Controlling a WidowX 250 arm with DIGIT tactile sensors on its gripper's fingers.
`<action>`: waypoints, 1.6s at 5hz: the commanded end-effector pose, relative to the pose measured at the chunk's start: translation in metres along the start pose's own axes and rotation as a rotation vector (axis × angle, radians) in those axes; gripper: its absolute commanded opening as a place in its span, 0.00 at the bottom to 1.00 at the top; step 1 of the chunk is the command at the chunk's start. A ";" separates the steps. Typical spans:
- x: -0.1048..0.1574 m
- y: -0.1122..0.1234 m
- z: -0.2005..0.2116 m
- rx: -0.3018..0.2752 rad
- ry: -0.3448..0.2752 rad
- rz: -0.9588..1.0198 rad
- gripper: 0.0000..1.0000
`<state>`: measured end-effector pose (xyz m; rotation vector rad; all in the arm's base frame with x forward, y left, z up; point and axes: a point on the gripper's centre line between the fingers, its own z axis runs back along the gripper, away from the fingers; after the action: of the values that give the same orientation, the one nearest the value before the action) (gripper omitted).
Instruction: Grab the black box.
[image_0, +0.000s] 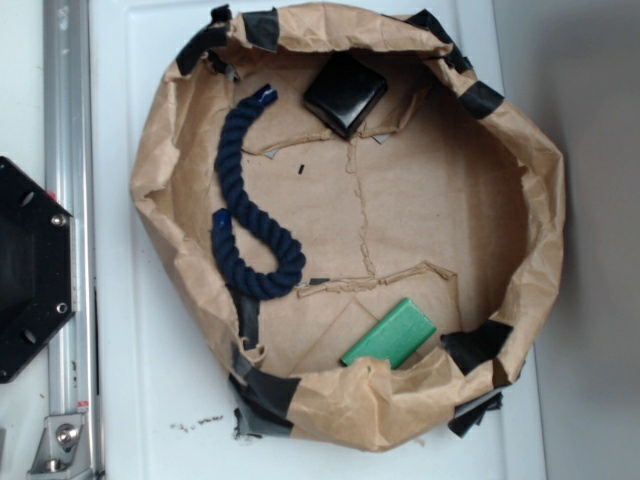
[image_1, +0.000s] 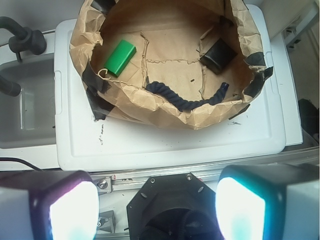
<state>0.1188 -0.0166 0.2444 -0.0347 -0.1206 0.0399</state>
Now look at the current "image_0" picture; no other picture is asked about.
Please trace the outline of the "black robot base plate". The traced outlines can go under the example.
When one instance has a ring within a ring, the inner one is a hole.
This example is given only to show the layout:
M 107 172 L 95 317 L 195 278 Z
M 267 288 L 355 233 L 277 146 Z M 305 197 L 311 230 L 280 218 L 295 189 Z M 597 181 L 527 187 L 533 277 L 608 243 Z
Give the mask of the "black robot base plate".
M 73 216 L 1 158 L 1 382 L 14 381 L 74 314 Z

